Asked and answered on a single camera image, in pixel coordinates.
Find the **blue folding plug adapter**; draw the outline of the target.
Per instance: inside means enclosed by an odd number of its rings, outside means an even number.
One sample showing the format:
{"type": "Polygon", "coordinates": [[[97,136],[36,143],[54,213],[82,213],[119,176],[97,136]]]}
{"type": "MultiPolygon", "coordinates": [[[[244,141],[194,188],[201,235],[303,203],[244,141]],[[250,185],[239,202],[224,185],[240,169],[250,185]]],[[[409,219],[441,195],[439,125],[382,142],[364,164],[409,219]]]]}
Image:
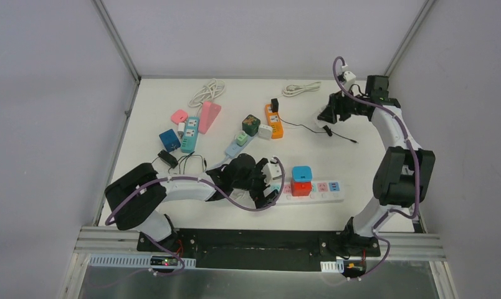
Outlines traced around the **blue folding plug adapter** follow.
{"type": "Polygon", "coordinates": [[[312,169],[309,166],[294,166],[292,179],[296,183],[307,183],[313,179],[312,169]]]}

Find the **dark blue cube adapter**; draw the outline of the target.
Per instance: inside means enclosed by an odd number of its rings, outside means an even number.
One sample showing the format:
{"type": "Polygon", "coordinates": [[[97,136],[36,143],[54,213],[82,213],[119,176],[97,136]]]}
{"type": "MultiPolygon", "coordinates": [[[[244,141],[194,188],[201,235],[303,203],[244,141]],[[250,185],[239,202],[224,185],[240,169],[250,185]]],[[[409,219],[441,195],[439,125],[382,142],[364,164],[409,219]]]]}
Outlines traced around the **dark blue cube adapter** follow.
{"type": "Polygon", "coordinates": [[[174,129],[159,134],[159,138],[167,152],[173,152],[181,147],[181,142],[174,129]]]}

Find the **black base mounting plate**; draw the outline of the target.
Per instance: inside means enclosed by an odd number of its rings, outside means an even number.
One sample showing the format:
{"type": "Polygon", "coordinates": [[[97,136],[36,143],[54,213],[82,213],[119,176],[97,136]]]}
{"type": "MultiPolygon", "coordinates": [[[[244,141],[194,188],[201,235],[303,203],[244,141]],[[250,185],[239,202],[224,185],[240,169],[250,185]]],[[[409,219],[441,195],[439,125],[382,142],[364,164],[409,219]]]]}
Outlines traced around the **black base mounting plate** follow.
{"type": "Polygon", "coordinates": [[[380,257],[374,237],[335,231],[177,229],[160,243],[197,268],[317,272],[336,258],[380,257]]]}

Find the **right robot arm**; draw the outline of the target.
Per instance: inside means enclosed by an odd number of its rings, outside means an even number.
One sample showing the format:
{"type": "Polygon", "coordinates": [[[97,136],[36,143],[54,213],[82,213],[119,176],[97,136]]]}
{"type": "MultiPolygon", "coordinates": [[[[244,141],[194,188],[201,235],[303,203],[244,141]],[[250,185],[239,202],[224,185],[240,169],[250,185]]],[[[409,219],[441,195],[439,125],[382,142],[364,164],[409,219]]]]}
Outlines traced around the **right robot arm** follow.
{"type": "Polygon", "coordinates": [[[356,255],[364,247],[378,243],[376,235],[380,227],[393,215],[408,219],[418,215],[436,156],[411,136],[403,120],[401,104],[389,95],[388,77],[370,75],[359,97],[346,89],[353,84],[352,80],[347,80],[345,75],[337,79],[340,91],[330,94],[328,103],[318,112],[317,121],[326,128],[351,116],[365,116],[386,148],[373,179],[373,197],[338,236],[342,251],[356,255]]]}

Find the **dark green cube adapter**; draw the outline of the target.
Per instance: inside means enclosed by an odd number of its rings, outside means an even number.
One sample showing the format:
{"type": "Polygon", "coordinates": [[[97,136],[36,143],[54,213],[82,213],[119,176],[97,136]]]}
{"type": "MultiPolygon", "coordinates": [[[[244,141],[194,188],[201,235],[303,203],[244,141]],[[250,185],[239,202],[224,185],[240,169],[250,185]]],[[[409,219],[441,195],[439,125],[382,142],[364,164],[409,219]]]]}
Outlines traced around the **dark green cube adapter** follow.
{"type": "Polygon", "coordinates": [[[242,130],[249,136],[255,136],[258,133],[260,125],[260,119],[249,114],[242,121],[242,130]]]}

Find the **black plug adapter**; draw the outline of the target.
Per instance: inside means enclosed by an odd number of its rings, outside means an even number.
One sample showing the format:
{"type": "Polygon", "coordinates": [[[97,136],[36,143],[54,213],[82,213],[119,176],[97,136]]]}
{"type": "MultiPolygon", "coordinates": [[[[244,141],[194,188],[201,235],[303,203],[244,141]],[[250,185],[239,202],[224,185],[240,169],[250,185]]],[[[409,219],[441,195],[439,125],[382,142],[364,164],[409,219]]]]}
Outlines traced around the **black plug adapter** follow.
{"type": "Polygon", "coordinates": [[[270,109],[272,113],[277,113],[279,110],[279,101],[277,98],[272,98],[270,100],[270,109]]]}

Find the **small white plug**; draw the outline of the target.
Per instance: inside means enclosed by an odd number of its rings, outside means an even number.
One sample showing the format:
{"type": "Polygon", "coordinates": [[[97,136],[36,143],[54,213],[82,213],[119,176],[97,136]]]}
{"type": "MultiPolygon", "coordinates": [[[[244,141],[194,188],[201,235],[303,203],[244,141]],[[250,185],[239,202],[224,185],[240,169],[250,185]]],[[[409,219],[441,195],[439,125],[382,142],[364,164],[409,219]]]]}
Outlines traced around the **small white plug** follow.
{"type": "Polygon", "coordinates": [[[179,138],[182,138],[184,136],[185,129],[186,129],[185,122],[178,123],[177,134],[178,134],[179,138]]]}

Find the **pink wedge power strip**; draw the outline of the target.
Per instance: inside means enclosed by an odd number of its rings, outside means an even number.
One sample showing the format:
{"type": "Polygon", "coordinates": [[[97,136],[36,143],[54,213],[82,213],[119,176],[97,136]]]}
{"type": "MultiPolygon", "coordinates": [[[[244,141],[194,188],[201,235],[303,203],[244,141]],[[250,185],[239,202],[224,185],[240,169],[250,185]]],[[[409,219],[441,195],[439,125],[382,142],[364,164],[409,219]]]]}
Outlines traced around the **pink wedge power strip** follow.
{"type": "Polygon", "coordinates": [[[208,132],[220,112],[220,105],[213,102],[203,103],[201,114],[199,116],[198,130],[200,134],[206,134],[208,132]]]}

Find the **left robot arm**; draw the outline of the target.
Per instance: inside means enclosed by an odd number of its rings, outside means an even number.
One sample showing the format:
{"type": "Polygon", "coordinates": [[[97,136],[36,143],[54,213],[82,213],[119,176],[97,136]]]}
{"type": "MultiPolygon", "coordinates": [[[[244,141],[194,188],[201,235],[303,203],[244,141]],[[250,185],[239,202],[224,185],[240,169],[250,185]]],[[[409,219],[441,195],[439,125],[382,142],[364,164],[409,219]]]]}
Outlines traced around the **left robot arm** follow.
{"type": "Polygon", "coordinates": [[[249,212],[260,212],[276,205],[282,191],[271,187],[279,179],[285,184],[285,168],[274,156],[256,161],[240,154],[197,175],[160,176],[150,163],[141,163],[105,188],[110,207],[105,225],[119,230],[135,230],[152,238],[162,252],[175,247],[176,235],[170,218],[158,212],[164,202],[227,200],[249,212]]]}

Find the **white multicolour power strip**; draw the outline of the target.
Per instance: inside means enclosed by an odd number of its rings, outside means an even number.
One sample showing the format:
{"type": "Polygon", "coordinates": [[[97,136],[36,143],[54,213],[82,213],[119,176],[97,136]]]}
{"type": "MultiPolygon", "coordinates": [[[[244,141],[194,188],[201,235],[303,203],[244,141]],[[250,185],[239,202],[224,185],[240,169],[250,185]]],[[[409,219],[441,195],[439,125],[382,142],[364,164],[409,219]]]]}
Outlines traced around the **white multicolour power strip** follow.
{"type": "Polygon", "coordinates": [[[280,197],[276,205],[280,206],[340,203],[345,200],[345,191],[338,181],[302,183],[301,190],[295,189],[295,183],[290,180],[284,183],[283,189],[280,189],[281,186],[281,181],[274,181],[264,191],[266,196],[278,191],[280,197]]]}

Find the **pink square adapter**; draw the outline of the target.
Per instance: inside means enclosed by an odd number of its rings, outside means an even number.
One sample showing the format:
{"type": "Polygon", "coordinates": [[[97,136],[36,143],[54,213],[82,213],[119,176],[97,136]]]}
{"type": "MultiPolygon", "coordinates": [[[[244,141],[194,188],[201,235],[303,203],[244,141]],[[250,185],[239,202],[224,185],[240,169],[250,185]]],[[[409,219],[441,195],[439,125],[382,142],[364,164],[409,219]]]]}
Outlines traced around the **pink square adapter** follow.
{"type": "Polygon", "coordinates": [[[178,125],[180,123],[184,123],[188,119],[188,113],[182,109],[176,110],[171,116],[170,120],[178,125]]]}

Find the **orange power strip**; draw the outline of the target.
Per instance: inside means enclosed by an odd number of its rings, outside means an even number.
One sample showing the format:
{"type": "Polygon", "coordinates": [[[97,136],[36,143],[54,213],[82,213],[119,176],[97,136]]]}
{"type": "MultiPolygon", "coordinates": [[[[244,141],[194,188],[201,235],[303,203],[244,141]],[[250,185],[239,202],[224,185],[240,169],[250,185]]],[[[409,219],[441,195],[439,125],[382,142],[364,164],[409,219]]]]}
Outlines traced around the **orange power strip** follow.
{"type": "Polygon", "coordinates": [[[279,114],[272,111],[272,105],[265,106],[266,120],[269,126],[272,127],[272,139],[280,139],[284,136],[284,129],[280,120],[279,114]]]}

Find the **white tiger cube adapter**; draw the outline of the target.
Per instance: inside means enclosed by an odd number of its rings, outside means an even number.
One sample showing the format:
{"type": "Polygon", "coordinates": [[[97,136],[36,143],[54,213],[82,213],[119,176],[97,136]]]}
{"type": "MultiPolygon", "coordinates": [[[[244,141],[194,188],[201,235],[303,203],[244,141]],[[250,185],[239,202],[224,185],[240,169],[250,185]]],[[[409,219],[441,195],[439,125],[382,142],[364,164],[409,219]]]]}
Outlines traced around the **white tiger cube adapter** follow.
{"type": "Polygon", "coordinates": [[[319,119],[319,114],[317,113],[314,117],[314,122],[319,128],[324,128],[328,123],[324,120],[319,119]]]}

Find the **light blue power strip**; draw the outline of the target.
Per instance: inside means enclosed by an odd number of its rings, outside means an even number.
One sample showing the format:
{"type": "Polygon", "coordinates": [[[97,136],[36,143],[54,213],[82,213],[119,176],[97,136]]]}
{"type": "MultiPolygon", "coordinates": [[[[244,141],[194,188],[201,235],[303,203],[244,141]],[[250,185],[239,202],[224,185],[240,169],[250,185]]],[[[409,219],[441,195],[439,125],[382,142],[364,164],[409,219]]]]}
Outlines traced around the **light blue power strip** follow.
{"type": "Polygon", "coordinates": [[[236,142],[235,140],[231,141],[231,143],[229,144],[229,146],[225,149],[224,151],[224,155],[225,157],[222,159],[221,162],[217,163],[217,164],[214,164],[214,165],[210,165],[206,170],[209,171],[209,170],[212,170],[212,169],[215,169],[215,168],[218,168],[220,166],[222,166],[224,163],[228,162],[229,160],[231,159],[234,159],[235,157],[237,157],[240,153],[242,153],[242,151],[252,142],[252,140],[254,139],[253,136],[249,136],[248,137],[248,140],[247,140],[247,143],[244,145],[244,146],[237,146],[236,145],[236,142]]]}

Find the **red cube socket adapter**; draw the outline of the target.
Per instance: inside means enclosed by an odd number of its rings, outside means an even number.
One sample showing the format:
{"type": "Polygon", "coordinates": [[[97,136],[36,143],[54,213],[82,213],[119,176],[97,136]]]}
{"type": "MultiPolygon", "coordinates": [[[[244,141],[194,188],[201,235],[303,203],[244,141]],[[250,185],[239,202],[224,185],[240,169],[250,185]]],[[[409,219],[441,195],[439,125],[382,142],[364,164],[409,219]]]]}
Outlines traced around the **red cube socket adapter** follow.
{"type": "Polygon", "coordinates": [[[295,197],[309,196],[313,186],[310,181],[307,182],[297,182],[294,179],[290,182],[291,195],[295,197]]]}

